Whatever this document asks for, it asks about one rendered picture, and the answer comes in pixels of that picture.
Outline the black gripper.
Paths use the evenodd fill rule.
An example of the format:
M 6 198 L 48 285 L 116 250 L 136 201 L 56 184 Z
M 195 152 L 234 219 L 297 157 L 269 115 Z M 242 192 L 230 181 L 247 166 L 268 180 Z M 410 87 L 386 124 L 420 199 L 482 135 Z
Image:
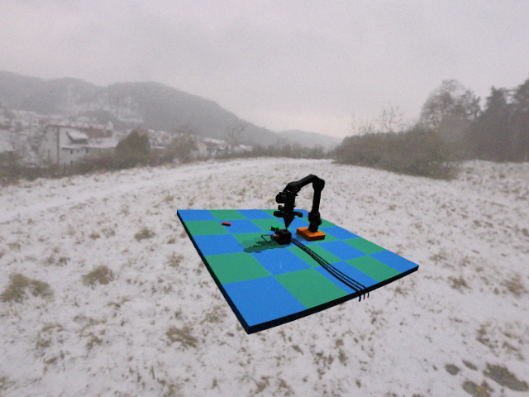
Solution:
M 277 217 L 277 218 L 283 218 L 284 219 L 284 223 L 285 223 L 285 227 L 289 227 L 291 222 L 295 219 L 294 216 L 298 216 L 299 218 L 303 218 L 303 213 L 301 213 L 299 211 L 293 211 L 294 208 L 296 207 L 294 204 L 285 203 L 284 206 L 285 206 L 284 213 L 282 213 L 280 211 L 274 211 L 274 216 Z

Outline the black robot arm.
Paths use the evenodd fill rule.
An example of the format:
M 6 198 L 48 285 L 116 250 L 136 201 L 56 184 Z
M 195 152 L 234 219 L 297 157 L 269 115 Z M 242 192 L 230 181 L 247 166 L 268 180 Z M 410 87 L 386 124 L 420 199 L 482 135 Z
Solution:
M 275 197 L 277 203 L 291 203 L 295 204 L 295 198 L 297 193 L 301 190 L 302 187 L 312 182 L 313 187 L 313 199 L 312 199 L 312 210 L 308 213 L 307 219 L 310 222 L 308 229 L 310 232 L 319 232 L 318 226 L 322 224 L 320 219 L 321 215 L 319 213 L 319 204 L 321 198 L 321 192 L 325 187 L 326 181 L 317 177 L 316 175 L 309 174 L 299 181 L 289 182 L 288 185 L 284 188 L 283 192 L 279 192 Z

